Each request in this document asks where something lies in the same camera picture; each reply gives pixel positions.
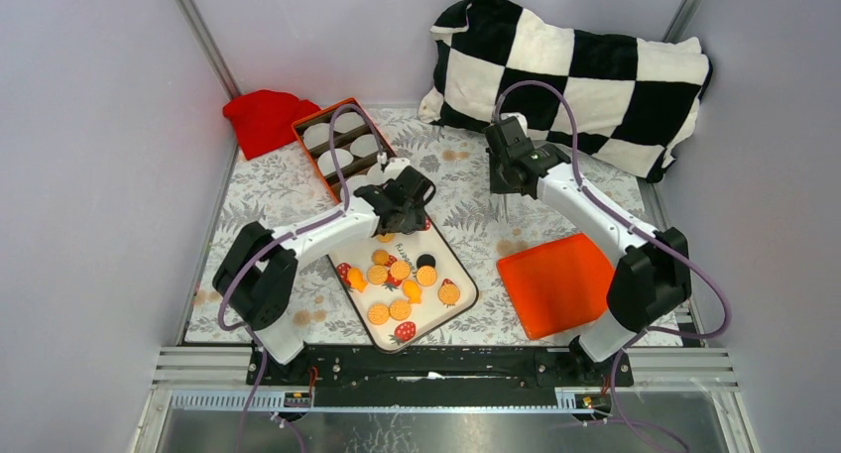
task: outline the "white disc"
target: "white disc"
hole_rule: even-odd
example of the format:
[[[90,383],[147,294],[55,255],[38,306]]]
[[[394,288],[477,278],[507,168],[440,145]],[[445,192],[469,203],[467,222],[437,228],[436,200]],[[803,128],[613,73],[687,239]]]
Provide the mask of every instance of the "white disc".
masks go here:
[[[336,118],[336,125],[333,129],[336,130],[337,133],[346,133],[348,131],[353,131],[354,129],[364,126],[365,120],[362,119],[362,116],[355,112],[344,113],[338,118]]]
[[[303,146],[307,149],[312,149],[315,146],[320,146],[329,139],[330,125],[327,123],[313,124],[303,131],[300,137],[303,140]]]
[[[348,193],[353,195],[354,190],[363,185],[368,185],[368,177],[366,177],[365,175],[354,175],[348,178],[346,182]],[[341,190],[339,190],[339,198],[341,198],[342,201],[344,201],[344,192],[342,192]]]
[[[360,136],[350,144],[350,154],[357,158],[364,158],[377,152],[377,138],[373,134]]]
[[[336,158],[338,159],[339,166],[341,168],[345,168],[348,164],[353,162],[353,155],[343,149],[336,150]],[[325,177],[336,172],[336,167],[333,165],[333,159],[330,156],[330,151],[327,151],[318,158],[318,170],[321,170],[321,173]]]

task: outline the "checkered pillow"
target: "checkered pillow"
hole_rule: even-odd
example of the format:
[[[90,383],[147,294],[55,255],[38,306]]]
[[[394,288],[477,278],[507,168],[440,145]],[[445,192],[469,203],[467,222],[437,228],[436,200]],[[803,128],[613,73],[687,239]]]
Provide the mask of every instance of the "checkered pillow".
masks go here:
[[[421,120],[481,131],[507,87],[544,81],[569,101],[579,150],[649,181],[662,179],[671,150],[692,134],[712,72],[697,39],[672,45],[562,29],[507,0],[458,2],[431,31],[438,61]],[[571,144],[566,112],[543,88],[513,91],[501,112],[525,115],[532,139]]]

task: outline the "leaf pattern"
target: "leaf pattern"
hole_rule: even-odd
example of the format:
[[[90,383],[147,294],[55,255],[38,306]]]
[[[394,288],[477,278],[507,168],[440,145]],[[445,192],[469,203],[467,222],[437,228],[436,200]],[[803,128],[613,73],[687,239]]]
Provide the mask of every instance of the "leaf pattern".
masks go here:
[[[566,345],[580,329],[532,341],[520,325],[508,299],[496,263],[500,249],[519,250],[557,240],[576,232],[561,214],[528,197],[508,196],[508,220],[501,198],[488,191],[488,164],[482,135],[430,126],[420,122],[414,109],[371,109],[371,117],[395,152],[409,158],[437,186],[427,207],[429,216],[449,242],[480,290],[470,310],[418,340],[422,345]],[[581,169],[596,186],[617,203],[645,219],[636,180],[620,170],[589,157]],[[246,162],[240,157],[219,214],[213,241],[197,292],[185,341],[248,342],[242,330],[225,332],[216,324],[218,296],[212,279],[236,234],[243,225],[260,220],[268,227],[289,225],[333,206],[303,149],[289,145]],[[300,267],[289,305],[290,313],[307,311],[297,325],[308,343],[370,344],[358,314],[341,288],[326,259]],[[239,320],[229,309],[228,323]],[[657,325],[676,327],[673,315]],[[640,345],[677,346],[676,337],[650,333]]]

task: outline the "gray wall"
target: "gray wall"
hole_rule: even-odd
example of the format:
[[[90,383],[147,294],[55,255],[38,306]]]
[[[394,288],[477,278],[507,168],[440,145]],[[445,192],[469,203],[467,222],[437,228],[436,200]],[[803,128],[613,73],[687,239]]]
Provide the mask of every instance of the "gray wall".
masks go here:
[[[232,150],[173,0],[0,0],[0,451],[125,451]]]
[[[429,27],[458,0],[195,0],[244,92],[417,104]],[[513,0],[554,25],[659,40],[680,0]]]
[[[766,453],[839,445],[838,1],[705,0],[684,34],[716,73],[664,198],[733,301],[722,342]]]

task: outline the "red fabric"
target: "red fabric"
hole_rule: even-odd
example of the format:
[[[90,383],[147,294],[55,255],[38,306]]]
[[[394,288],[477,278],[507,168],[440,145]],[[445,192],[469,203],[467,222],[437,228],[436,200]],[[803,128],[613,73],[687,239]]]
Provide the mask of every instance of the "red fabric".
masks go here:
[[[234,126],[245,159],[252,160],[294,141],[292,123],[319,109],[293,94],[261,89],[226,104],[222,114]]]

